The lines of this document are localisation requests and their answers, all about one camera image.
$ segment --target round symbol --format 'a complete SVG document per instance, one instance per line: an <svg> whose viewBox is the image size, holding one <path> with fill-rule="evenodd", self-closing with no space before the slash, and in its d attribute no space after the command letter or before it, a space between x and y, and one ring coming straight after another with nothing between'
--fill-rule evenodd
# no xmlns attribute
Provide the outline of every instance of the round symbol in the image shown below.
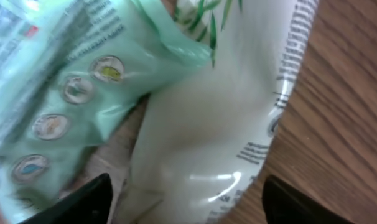
<svg viewBox="0 0 377 224"><path fill-rule="evenodd" d="M275 133L277 132L278 128L278 121L280 120L281 114L276 116L269 124L268 127L268 135L269 137L273 137Z"/></svg>
<svg viewBox="0 0 377 224"><path fill-rule="evenodd" d="M21 158L14 166L12 178L21 184L33 182L49 167L49 160L44 156L34 154Z"/></svg>
<svg viewBox="0 0 377 224"><path fill-rule="evenodd" d="M123 79L124 65L119 58L109 55L95 60L91 67L93 76L106 83L119 83Z"/></svg>
<svg viewBox="0 0 377 224"><path fill-rule="evenodd" d="M63 98L73 104L89 102L95 95L95 86L91 81L73 77L69 78L63 88Z"/></svg>
<svg viewBox="0 0 377 224"><path fill-rule="evenodd" d="M63 115L47 114L39 117L32 129L42 140L54 140L62 137L69 129L70 121Z"/></svg>

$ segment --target mint green packaging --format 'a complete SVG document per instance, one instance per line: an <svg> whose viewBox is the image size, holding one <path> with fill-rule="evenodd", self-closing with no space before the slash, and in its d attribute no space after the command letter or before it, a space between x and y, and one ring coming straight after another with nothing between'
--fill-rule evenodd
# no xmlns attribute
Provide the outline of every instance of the mint green packaging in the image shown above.
<svg viewBox="0 0 377 224"><path fill-rule="evenodd" d="M7 2L0 6L13 13ZM210 49L184 36L159 0L37 2L53 14L22 20L53 29L39 22L40 37L23 39L0 75L0 211L10 223L54 204L87 149L103 144L140 96L210 63ZM22 73L13 67L20 59L30 62Z"/></svg>

